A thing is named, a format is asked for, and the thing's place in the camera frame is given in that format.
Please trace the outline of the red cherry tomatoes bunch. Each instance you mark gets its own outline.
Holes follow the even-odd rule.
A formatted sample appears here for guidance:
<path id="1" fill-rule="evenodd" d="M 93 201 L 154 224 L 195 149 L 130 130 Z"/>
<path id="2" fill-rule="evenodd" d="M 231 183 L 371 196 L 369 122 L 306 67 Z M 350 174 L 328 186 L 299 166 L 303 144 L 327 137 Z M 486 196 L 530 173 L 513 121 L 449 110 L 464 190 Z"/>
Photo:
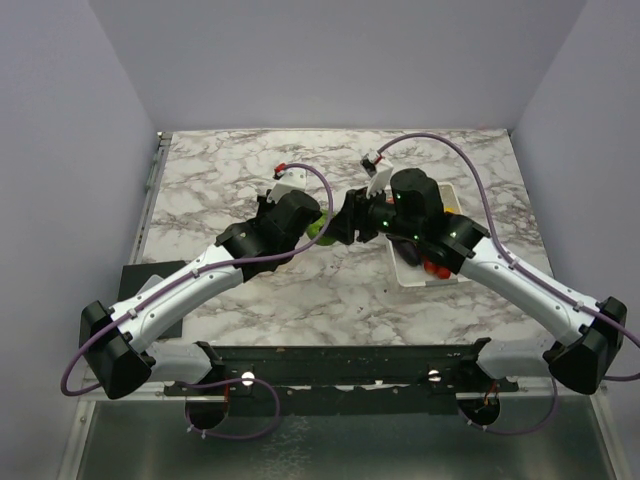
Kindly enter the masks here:
<path id="1" fill-rule="evenodd" d="M 429 260 L 424 260 L 423 268 L 427 274 L 437 277 L 441 280 L 447 280 L 451 277 L 451 272 L 447 268 L 438 266 Z"/>

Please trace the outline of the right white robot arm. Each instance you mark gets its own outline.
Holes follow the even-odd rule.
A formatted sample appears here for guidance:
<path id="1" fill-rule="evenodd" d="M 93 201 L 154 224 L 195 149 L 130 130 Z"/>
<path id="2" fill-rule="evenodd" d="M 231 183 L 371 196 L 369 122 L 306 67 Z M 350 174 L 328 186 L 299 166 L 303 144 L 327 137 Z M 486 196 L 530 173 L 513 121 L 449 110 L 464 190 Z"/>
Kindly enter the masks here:
<path id="1" fill-rule="evenodd" d="M 422 170 L 391 175 L 390 187 L 389 194 L 348 191 L 328 236 L 345 245 L 379 234 L 407 241 L 436 265 L 489 288 L 554 337 L 543 359 L 555 380 L 595 393 L 621 349 L 626 305 L 581 294 L 510 255 L 486 228 L 446 211 L 437 182 Z"/>

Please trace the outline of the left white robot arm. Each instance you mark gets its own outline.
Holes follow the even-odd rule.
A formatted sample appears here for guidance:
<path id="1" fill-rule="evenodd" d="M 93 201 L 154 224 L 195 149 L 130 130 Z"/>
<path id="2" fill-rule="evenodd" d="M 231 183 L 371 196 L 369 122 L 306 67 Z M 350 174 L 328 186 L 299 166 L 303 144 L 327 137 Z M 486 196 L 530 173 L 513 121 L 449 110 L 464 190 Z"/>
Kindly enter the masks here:
<path id="1" fill-rule="evenodd" d="M 110 399 L 150 380 L 188 383 L 206 395 L 221 371 L 199 345 L 160 353 L 159 336 L 215 296 L 288 262 L 306 228 L 321 216 L 318 202 L 294 190 L 255 217 L 229 225 L 193 261 L 146 291 L 111 307 L 99 301 L 81 312 L 79 347 Z"/>

